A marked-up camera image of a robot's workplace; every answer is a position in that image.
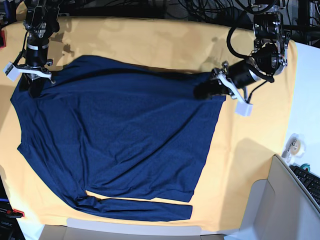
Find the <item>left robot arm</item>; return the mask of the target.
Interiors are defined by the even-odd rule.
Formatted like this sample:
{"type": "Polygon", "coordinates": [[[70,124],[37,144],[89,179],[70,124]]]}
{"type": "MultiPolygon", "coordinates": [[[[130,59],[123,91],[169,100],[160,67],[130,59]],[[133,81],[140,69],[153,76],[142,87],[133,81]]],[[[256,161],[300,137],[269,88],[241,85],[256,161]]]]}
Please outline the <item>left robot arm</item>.
{"type": "Polygon", "coordinates": [[[226,45],[229,52],[240,59],[230,65],[227,61],[221,68],[214,68],[209,79],[197,85],[193,90],[196,99],[204,100],[213,96],[230,96],[240,103],[250,104],[252,93],[247,87],[263,80],[273,83],[288,65],[288,46],[291,39],[290,31],[284,28],[283,0],[257,0],[248,6],[242,5],[243,12],[236,23],[228,31],[226,45]],[[253,51],[249,55],[235,51],[231,37],[246,14],[253,15],[253,51]]]}

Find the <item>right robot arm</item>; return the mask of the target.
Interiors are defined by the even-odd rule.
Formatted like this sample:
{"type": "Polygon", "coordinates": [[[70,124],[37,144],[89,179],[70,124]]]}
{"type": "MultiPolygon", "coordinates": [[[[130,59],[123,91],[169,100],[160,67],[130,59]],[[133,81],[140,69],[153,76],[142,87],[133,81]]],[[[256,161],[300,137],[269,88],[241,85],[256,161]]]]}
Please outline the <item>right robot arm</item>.
{"type": "Polygon", "coordinates": [[[13,62],[22,71],[20,89],[35,98],[41,94],[45,82],[52,84],[52,73],[47,69],[53,65],[48,58],[50,37],[60,30],[58,15],[61,0],[26,0],[26,18],[23,22],[26,33],[22,50],[13,62]]]}

